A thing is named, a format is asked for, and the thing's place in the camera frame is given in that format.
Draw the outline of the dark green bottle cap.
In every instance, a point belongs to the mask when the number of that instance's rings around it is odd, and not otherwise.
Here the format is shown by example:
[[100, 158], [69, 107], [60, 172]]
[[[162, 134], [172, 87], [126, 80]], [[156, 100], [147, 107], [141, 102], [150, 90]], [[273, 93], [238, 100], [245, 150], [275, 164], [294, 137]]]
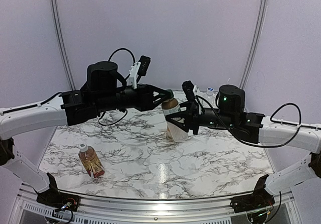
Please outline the dark green bottle cap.
[[166, 91], [168, 92], [170, 98], [174, 98], [174, 93], [171, 89], [167, 89]]

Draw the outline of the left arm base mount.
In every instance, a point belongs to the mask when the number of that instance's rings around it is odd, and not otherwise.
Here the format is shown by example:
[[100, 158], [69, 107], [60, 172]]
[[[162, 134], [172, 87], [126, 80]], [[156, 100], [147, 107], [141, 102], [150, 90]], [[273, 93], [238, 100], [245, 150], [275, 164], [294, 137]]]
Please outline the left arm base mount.
[[37, 194], [37, 202], [58, 209], [62, 208], [67, 203], [71, 203], [68, 208], [71, 211], [77, 211], [80, 197], [78, 195], [60, 192], [54, 176], [50, 173], [47, 173], [47, 176], [49, 181], [48, 189], [43, 192], [34, 190]]

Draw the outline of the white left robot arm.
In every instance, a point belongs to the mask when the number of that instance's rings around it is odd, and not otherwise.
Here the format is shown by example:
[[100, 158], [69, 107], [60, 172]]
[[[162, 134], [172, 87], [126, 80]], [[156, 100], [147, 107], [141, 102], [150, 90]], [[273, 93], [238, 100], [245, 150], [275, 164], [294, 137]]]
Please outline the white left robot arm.
[[47, 100], [1, 109], [1, 166], [10, 170], [52, 206], [63, 203], [55, 178], [41, 171], [18, 148], [13, 137], [55, 126], [73, 126], [111, 110], [134, 108], [153, 110], [170, 98], [167, 90], [137, 80], [146, 75], [148, 61], [131, 66], [128, 79], [112, 61], [100, 61], [87, 68], [87, 80], [80, 90], [59, 92]]

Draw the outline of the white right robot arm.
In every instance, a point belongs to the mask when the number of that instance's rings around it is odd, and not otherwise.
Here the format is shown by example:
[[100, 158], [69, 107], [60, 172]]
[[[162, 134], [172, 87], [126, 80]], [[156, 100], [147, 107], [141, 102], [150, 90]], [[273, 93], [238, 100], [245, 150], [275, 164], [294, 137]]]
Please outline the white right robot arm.
[[183, 83], [187, 101], [185, 111], [166, 116], [166, 121], [185, 132], [197, 134], [199, 127], [227, 130], [237, 141], [249, 147], [276, 149], [291, 146], [309, 151], [297, 163], [257, 181], [248, 203], [259, 208], [277, 193], [307, 180], [320, 177], [320, 125], [287, 122], [259, 113], [245, 112], [245, 91], [234, 85], [222, 85], [216, 95], [217, 107], [205, 108], [203, 97], [194, 94], [190, 81]]

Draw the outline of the tea bottle red label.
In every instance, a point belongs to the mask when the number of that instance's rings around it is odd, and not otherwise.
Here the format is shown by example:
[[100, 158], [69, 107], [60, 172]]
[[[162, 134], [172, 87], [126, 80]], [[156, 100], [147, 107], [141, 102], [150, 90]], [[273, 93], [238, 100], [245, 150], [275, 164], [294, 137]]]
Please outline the tea bottle red label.
[[79, 144], [78, 148], [78, 156], [88, 175], [91, 178], [98, 178], [104, 175], [105, 169], [94, 148], [85, 143]]

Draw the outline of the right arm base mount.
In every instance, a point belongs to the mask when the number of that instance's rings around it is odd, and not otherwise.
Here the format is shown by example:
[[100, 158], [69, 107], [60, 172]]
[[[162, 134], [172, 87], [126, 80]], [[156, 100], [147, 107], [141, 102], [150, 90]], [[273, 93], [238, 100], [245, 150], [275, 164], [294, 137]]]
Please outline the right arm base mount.
[[230, 206], [235, 213], [255, 210], [275, 204], [273, 195], [265, 190], [265, 182], [269, 175], [260, 177], [251, 194], [235, 196], [231, 199]]

